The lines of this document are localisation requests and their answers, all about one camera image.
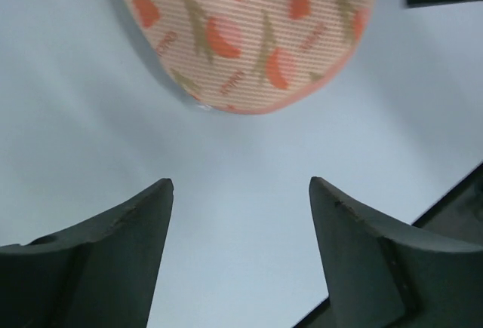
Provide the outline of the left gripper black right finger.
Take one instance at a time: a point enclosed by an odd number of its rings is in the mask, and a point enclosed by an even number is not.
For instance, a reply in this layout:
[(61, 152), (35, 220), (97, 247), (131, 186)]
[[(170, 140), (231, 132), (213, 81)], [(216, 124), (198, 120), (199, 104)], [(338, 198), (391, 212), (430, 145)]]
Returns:
[(408, 225), (319, 177), (309, 196), (336, 325), (482, 325), (480, 245)]

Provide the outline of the floral mesh laundry bag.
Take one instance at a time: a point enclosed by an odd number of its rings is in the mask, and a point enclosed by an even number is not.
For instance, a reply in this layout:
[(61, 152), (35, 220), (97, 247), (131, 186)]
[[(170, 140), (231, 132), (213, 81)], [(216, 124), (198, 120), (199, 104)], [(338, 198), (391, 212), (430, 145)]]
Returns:
[(174, 82), (240, 114), (284, 108), (348, 62), (374, 0), (124, 0)]

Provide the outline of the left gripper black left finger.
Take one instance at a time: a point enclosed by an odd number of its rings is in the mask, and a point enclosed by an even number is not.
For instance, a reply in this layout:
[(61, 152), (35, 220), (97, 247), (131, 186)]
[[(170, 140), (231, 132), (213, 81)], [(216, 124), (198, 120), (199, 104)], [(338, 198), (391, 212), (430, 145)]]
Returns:
[(79, 224), (1, 248), (3, 327), (145, 327), (174, 186), (160, 179)]

